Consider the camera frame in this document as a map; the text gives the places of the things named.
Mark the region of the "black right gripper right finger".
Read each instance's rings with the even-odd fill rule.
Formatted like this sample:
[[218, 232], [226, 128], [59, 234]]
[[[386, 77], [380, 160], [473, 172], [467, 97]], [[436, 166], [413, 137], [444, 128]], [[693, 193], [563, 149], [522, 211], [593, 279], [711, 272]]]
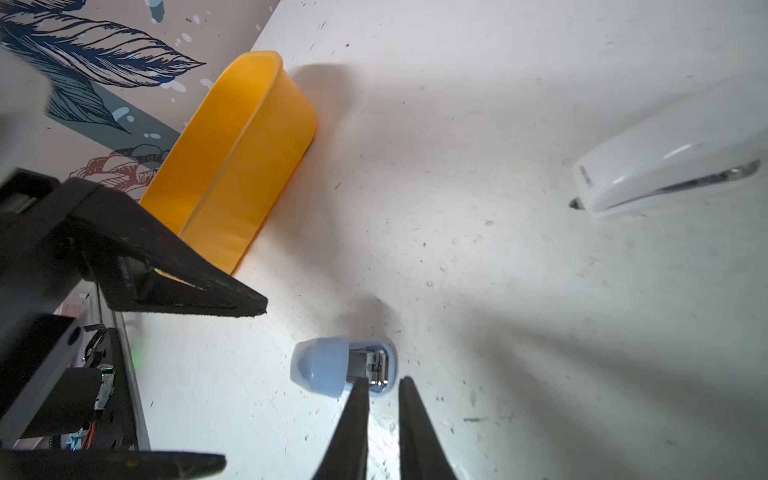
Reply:
[[398, 405], [401, 478], [456, 480], [415, 382], [409, 376], [400, 380]]

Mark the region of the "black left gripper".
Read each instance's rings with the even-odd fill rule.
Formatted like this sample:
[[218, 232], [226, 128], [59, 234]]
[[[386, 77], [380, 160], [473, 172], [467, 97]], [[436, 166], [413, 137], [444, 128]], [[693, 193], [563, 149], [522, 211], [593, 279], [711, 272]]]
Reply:
[[26, 170], [1, 187], [1, 441], [14, 444], [74, 354], [56, 308], [83, 280], [120, 312], [255, 317], [268, 300], [186, 245], [127, 194]]

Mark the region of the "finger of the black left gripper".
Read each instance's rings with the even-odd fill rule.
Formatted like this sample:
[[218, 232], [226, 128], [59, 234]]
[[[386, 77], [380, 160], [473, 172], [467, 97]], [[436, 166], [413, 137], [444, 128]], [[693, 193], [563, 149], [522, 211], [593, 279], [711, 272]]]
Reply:
[[3, 479], [200, 479], [226, 468], [226, 457], [194, 452], [3, 450]]

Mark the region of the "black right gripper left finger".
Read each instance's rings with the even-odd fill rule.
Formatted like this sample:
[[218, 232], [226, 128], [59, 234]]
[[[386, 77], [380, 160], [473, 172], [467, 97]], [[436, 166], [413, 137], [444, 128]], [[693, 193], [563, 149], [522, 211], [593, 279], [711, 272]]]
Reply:
[[369, 384], [359, 378], [353, 384], [315, 480], [366, 478], [369, 413]]

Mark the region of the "blue mini stapler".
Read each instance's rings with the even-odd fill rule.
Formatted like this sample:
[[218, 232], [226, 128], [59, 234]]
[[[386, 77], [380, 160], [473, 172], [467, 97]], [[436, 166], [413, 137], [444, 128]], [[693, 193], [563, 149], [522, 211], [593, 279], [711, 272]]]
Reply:
[[290, 363], [290, 379], [302, 389], [330, 398], [350, 392], [359, 379], [373, 397], [387, 395], [397, 379], [398, 361], [388, 340], [350, 342], [344, 336], [298, 343]]

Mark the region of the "yellow plastic tray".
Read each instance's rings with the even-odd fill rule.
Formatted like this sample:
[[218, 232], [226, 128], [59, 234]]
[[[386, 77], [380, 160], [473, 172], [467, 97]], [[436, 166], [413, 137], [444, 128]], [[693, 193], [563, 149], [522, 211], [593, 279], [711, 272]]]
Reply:
[[311, 145], [312, 105], [274, 51], [241, 55], [214, 82], [140, 204], [233, 273]]

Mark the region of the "white mini stapler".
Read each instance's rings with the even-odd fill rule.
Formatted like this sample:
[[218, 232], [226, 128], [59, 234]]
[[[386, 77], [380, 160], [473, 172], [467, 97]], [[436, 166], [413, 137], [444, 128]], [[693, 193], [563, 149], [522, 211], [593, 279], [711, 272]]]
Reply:
[[609, 216], [740, 188], [766, 172], [767, 77], [732, 77], [582, 156], [569, 206]]

